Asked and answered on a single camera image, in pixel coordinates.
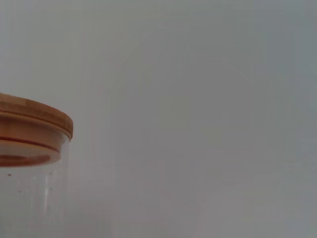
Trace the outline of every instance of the gray wall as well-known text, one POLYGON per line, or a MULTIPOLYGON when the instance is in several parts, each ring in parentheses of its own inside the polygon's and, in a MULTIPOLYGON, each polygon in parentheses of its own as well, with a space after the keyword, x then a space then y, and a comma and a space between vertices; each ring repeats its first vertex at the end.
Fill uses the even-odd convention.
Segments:
POLYGON ((316 22, 313 1, 2 1, 0 90, 75 121, 65 238, 316 237, 316 22))

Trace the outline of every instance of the wooden lid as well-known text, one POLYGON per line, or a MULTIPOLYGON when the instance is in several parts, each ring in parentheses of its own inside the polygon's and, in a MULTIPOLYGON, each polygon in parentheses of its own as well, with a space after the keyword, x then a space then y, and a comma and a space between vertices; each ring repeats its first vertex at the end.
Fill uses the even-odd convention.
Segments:
POLYGON ((65 113, 46 104, 0 93, 0 117, 40 122, 73 137, 73 121, 65 113))

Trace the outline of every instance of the white wall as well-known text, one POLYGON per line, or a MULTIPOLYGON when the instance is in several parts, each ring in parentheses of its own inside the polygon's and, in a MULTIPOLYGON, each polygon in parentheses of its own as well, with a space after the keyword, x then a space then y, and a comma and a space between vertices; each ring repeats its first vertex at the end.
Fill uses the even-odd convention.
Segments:
POLYGON ((66 238, 316 236, 316 3, 215 3, 0 3, 0 91, 74 118, 66 238))

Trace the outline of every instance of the clear glass jar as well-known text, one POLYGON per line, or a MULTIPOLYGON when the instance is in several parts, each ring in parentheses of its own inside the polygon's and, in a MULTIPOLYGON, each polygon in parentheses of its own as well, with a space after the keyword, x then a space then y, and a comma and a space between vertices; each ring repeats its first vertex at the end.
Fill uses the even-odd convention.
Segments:
POLYGON ((61 238, 72 120, 0 94, 0 238, 61 238))

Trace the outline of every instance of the bamboo lid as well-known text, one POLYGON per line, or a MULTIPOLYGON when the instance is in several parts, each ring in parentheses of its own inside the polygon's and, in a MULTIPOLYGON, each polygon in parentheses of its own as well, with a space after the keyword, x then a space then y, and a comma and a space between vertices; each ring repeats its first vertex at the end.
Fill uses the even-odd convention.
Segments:
POLYGON ((0 93, 0 117, 39 122, 63 132, 69 140, 73 137, 73 121, 68 115, 29 99, 0 93))

